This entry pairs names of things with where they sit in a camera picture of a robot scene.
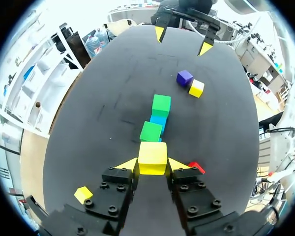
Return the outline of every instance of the floor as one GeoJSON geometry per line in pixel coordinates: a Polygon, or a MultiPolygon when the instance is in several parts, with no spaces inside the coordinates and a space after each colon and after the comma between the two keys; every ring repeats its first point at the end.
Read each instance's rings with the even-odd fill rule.
{"type": "MultiPolygon", "coordinates": [[[[277,114],[279,111],[271,110],[267,104],[263,103],[258,97],[254,96],[258,120],[261,121],[277,114]]],[[[21,181],[24,196],[33,195],[36,201],[45,208],[43,193],[43,166],[48,139],[24,131],[21,147],[21,181]]],[[[246,210],[258,210],[263,208],[267,202],[251,201],[246,210]]]]}

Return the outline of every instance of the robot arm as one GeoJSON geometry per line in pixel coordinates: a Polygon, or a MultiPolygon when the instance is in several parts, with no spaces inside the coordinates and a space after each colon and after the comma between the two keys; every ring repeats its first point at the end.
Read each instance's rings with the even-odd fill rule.
{"type": "MultiPolygon", "coordinates": [[[[32,196],[28,197],[29,206],[42,220],[39,234],[119,235],[137,188],[139,172],[138,159],[134,158],[105,170],[99,187],[89,184],[79,188],[75,196],[83,204],[84,212],[64,205],[62,211],[47,215],[42,213],[32,196]]],[[[190,168],[168,158],[165,175],[181,225],[188,236],[215,236],[224,233],[261,236],[273,228],[266,220],[272,205],[268,205],[262,212],[249,211],[241,216],[232,212],[223,216],[220,211],[221,201],[201,181],[202,174],[197,168],[190,168]]]]}
{"type": "Polygon", "coordinates": [[[179,1],[179,7],[164,7],[164,14],[157,18],[155,24],[157,40],[159,43],[163,41],[167,26],[171,21],[172,17],[181,18],[191,22],[196,21],[198,22],[198,24],[206,23],[208,24],[208,29],[206,31],[206,36],[203,40],[203,43],[198,51],[198,55],[202,56],[204,53],[206,53],[213,47],[216,33],[220,30],[220,22],[188,6],[192,5],[189,5],[188,1],[181,0],[179,1]]]}

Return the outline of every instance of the shelf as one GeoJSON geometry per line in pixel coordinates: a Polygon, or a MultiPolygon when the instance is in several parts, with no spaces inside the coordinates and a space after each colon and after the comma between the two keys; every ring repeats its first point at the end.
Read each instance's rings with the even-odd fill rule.
{"type": "Polygon", "coordinates": [[[16,81],[18,80],[18,78],[21,75],[21,72],[23,71],[23,69],[25,68],[25,66],[28,64],[28,62],[30,61],[30,59],[41,49],[41,47],[47,42],[49,38],[45,37],[43,38],[43,40],[36,45],[36,47],[27,55],[27,57],[24,59],[24,61],[20,64],[19,67],[17,67],[17,71],[16,74],[10,84],[10,86],[8,87],[8,90],[6,91],[6,95],[4,97],[3,103],[2,103],[2,109],[4,110],[6,107],[6,104],[8,102],[9,99],[9,95],[11,94],[11,91],[16,83],[16,81]]]}
{"type": "Polygon", "coordinates": [[[37,98],[39,96],[39,93],[41,92],[42,88],[46,84],[47,80],[49,79],[49,77],[51,76],[51,74],[53,73],[53,71],[56,69],[56,67],[59,65],[59,63],[63,60],[63,58],[65,57],[65,55],[66,55],[66,51],[59,55],[58,60],[55,60],[55,61],[57,61],[57,63],[52,68],[50,68],[49,70],[47,70],[46,73],[44,74],[43,81],[40,83],[39,87],[37,88],[37,90],[35,91],[35,93],[33,94],[32,98],[31,98],[31,101],[29,103],[29,106],[28,106],[28,108],[26,110],[26,114],[24,116],[24,120],[23,120],[24,122],[27,122],[28,121],[28,119],[30,117],[31,110],[32,110],[33,106],[36,103],[36,100],[37,100],[37,98]]]}
{"type": "Polygon", "coordinates": [[[40,118],[40,116],[43,116],[41,124],[44,124],[43,127],[39,127],[39,122],[36,120],[35,122],[35,128],[39,127],[39,129],[43,133],[49,133],[50,127],[54,121],[55,115],[58,111],[58,108],[60,104],[62,103],[63,98],[65,97],[66,93],[68,92],[69,88],[71,87],[72,83],[77,78],[78,74],[80,73],[79,69],[73,69],[66,73],[66,85],[64,86],[57,86],[53,85],[52,88],[50,88],[50,94],[52,96],[47,96],[47,99],[51,99],[51,106],[48,106],[47,101],[42,101],[42,107],[44,109],[43,114],[40,112],[37,119],[40,118]]]}

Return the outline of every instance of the black tabletop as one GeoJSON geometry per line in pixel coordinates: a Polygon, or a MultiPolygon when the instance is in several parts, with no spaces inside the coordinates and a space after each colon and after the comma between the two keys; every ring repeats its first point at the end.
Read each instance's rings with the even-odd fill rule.
{"type": "MultiPolygon", "coordinates": [[[[86,67],[68,95],[50,136],[43,174],[48,212],[78,187],[99,184],[102,172],[138,156],[139,135],[154,94],[172,98],[163,135],[168,156],[197,161],[224,214],[242,213],[254,185],[259,138],[256,106],[233,49],[215,43],[201,57],[202,38],[168,28],[162,44],[153,26],[131,28],[86,67]],[[205,83],[198,99],[176,83],[188,70],[205,83]]],[[[141,176],[122,235],[183,235],[164,176],[141,176]]]]}

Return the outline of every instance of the white wall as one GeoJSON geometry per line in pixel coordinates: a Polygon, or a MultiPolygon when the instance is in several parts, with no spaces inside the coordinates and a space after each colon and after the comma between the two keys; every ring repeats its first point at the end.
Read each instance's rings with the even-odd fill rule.
{"type": "Polygon", "coordinates": [[[252,28],[255,26],[253,33],[259,33],[266,45],[272,44],[273,48],[276,49],[276,61],[278,64],[283,63],[284,65],[281,46],[277,38],[276,30],[274,29],[273,21],[267,12],[240,15],[231,10],[223,0],[219,0],[213,5],[213,8],[218,11],[217,16],[220,19],[228,22],[238,21],[243,25],[247,25],[249,22],[252,23],[252,28]]]}
{"type": "Polygon", "coordinates": [[[45,0],[50,10],[50,20],[61,25],[66,22],[80,37],[102,27],[110,10],[127,2],[124,0],[45,0]]]}

